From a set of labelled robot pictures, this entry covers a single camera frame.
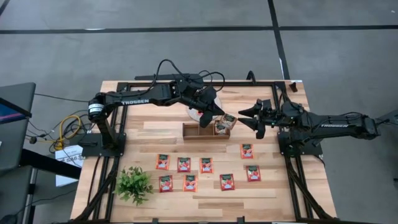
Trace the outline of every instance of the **yellow cable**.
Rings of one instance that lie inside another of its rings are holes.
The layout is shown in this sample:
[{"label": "yellow cable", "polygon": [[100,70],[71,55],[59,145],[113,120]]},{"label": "yellow cable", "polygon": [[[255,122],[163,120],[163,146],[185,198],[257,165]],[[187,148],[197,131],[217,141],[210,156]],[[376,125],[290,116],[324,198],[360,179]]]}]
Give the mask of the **yellow cable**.
[{"label": "yellow cable", "polygon": [[[70,118],[76,118],[76,119],[79,121],[78,128],[77,128],[73,133],[71,133],[71,135],[62,137],[63,123],[64,123],[66,120],[70,119]],[[81,119],[79,118],[79,116],[77,116],[77,115],[70,115],[70,116],[67,116],[66,118],[64,118],[64,119],[61,121],[61,123],[60,123],[60,139],[54,141],[54,142],[57,142],[57,143],[55,143],[55,145],[54,145],[54,149],[55,149],[56,151],[62,150],[62,149],[63,149],[63,141],[64,141],[65,139],[70,139],[70,138],[74,137],[74,136],[77,134],[77,132],[79,132],[80,128],[81,128]]]}]

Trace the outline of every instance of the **white paper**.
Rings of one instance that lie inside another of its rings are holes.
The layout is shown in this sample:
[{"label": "white paper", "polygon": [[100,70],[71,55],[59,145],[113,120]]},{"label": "white paper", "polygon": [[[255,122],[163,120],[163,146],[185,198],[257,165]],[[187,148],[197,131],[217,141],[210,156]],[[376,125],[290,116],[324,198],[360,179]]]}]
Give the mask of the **white paper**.
[{"label": "white paper", "polygon": [[[55,159],[58,161],[66,162],[67,164],[83,167],[83,158],[81,156],[83,148],[80,146],[68,146],[64,150],[55,151]],[[64,177],[62,175],[55,176],[55,186],[62,187],[78,180]]]}]

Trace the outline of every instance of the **small red package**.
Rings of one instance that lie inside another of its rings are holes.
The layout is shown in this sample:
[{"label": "small red package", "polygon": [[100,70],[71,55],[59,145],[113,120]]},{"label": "small red package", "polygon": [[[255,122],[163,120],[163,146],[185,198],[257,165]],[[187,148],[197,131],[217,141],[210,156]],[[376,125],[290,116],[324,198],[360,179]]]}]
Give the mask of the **small red package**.
[{"label": "small red package", "polygon": [[191,172],[191,158],[178,158],[177,172]]},{"label": "small red package", "polygon": [[159,177],[159,192],[172,192],[173,191],[173,176],[167,175]]},{"label": "small red package", "polygon": [[221,190],[235,190],[234,175],[221,174],[220,175]]},{"label": "small red package", "polygon": [[158,154],[156,159],[156,169],[169,170],[170,156]]},{"label": "small red package", "polygon": [[195,175],[185,175],[182,190],[196,192],[198,190],[198,177]]},{"label": "small red package", "polygon": [[200,173],[213,173],[213,159],[212,158],[201,158],[200,159]]},{"label": "small red package", "polygon": [[259,166],[246,166],[246,174],[248,181],[261,181],[261,174]]},{"label": "small red package", "polygon": [[252,144],[242,144],[241,145],[241,158],[242,159],[253,159],[253,145]]}]

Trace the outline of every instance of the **green plant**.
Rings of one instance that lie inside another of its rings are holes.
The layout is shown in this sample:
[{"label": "green plant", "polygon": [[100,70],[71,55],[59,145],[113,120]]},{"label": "green plant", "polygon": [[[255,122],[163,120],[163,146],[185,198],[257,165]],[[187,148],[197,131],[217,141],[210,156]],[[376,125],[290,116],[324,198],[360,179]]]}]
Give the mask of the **green plant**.
[{"label": "green plant", "polygon": [[148,199],[144,198],[146,193],[153,194],[154,186],[149,184],[150,175],[143,172],[141,167],[130,167],[128,170],[123,169],[121,175],[116,181],[116,189],[113,192],[125,201],[133,197],[133,203],[142,204]]}]

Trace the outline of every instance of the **table leg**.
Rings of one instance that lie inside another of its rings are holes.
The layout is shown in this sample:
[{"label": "table leg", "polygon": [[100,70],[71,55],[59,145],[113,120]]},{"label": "table leg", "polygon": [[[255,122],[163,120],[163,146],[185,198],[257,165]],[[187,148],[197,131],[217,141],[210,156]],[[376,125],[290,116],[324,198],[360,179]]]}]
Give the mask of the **table leg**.
[{"label": "table leg", "polygon": [[74,179],[79,179],[81,172],[81,168],[79,167],[60,162],[56,159],[40,155],[39,153],[32,152],[27,149],[22,150],[19,165],[32,166],[36,169],[49,171],[54,174],[59,174]]}]

